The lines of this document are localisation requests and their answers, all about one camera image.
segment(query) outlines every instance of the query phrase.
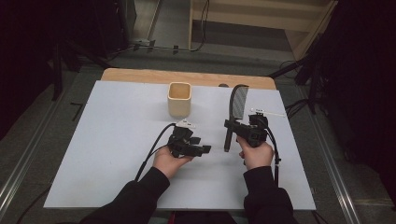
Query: black curtain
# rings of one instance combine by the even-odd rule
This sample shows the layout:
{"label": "black curtain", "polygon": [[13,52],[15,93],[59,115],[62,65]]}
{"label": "black curtain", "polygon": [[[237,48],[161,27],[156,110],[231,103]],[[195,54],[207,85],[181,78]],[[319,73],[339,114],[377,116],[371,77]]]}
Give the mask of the black curtain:
{"label": "black curtain", "polygon": [[52,82],[47,24],[56,1],[0,1],[0,139]]}
{"label": "black curtain", "polygon": [[395,18],[395,1],[339,1],[296,82],[316,80],[310,97],[324,93],[343,148],[380,174],[396,204]]}

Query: black controller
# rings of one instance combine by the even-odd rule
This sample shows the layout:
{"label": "black controller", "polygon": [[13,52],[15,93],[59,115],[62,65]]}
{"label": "black controller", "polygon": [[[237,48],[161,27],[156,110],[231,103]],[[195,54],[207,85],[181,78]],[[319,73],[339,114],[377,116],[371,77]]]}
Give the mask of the black controller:
{"label": "black controller", "polygon": [[262,142],[267,139],[268,132],[268,118],[263,113],[256,112],[255,115],[249,115],[249,125],[240,123],[238,121],[224,121],[224,127],[229,131],[236,133],[247,140],[251,147],[258,147]]}
{"label": "black controller", "polygon": [[201,141],[199,137],[192,137],[193,132],[188,128],[175,127],[169,137],[168,146],[175,158],[179,156],[201,157],[209,153],[211,146],[197,146]]}

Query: beige cup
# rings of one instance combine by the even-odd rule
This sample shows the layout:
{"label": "beige cup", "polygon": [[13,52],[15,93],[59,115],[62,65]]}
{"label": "beige cup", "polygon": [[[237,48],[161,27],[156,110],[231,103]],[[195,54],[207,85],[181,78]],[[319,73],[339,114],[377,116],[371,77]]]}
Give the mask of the beige cup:
{"label": "beige cup", "polygon": [[186,82],[171,82],[168,91],[168,110],[173,117],[186,118],[191,111],[191,85]]}

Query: tabletop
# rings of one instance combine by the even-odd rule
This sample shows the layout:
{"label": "tabletop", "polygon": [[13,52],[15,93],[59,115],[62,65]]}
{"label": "tabletop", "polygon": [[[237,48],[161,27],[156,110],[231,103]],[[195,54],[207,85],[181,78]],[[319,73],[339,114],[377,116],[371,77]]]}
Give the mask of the tabletop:
{"label": "tabletop", "polygon": [[[244,209],[246,167],[238,156],[241,149],[235,134],[230,151],[223,148],[232,88],[217,87],[221,83],[254,87],[248,90],[241,122],[248,120],[247,108],[271,112],[266,117],[282,159],[279,186],[289,193],[294,209],[316,209],[280,93],[271,78],[127,69],[107,69],[95,83],[44,207],[95,208],[111,202],[134,179],[160,131],[179,121],[167,112],[172,81],[192,85],[187,119],[196,124],[192,131],[201,138],[200,145],[212,148],[171,179],[171,188],[158,201],[159,210]],[[158,146],[166,144],[171,132],[164,133]]]}

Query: metal rail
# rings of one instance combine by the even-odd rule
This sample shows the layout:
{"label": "metal rail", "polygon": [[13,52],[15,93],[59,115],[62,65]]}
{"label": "metal rail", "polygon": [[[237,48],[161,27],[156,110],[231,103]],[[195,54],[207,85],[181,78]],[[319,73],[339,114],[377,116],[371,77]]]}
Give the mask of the metal rail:
{"label": "metal rail", "polygon": [[[298,88],[298,91],[303,98],[308,98],[306,92],[303,91],[302,88]],[[318,124],[317,117],[311,114],[309,108],[306,108],[305,111],[307,111],[309,118],[311,119],[311,122],[314,126],[315,132],[318,136],[320,144],[319,149],[322,154],[322,158],[326,165],[327,171],[329,173],[329,177],[332,181],[332,186],[334,187],[338,202],[340,203],[341,208],[344,212],[344,216],[346,217],[346,222],[348,224],[360,224],[361,221],[359,219],[358,213],[355,209],[352,199],[349,196],[347,186],[344,183],[343,177],[341,176],[340,171],[338,170],[334,160],[332,159],[332,153],[330,151],[329,145],[326,142],[326,137],[322,129],[320,128],[320,125]]]}
{"label": "metal rail", "polygon": [[29,167],[35,158],[35,154],[37,153],[37,145],[41,140],[42,135],[46,131],[50,120],[54,112],[56,111],[59,103],[62,101],[64,97],[64,93],[61,93],[58,100],[55,102],[51,102],[49,109],[47,110],[44,118],[40,121],[37,128],[35,129],[35,133],[33,134],[29,144],[21,155],[20,160],[9,176],[6,184],[2,187],[0,191],[0,222],[3,219],[8,206],[11,204],[12,199],[14,198],[19,186],[23,178],[25,177]]}

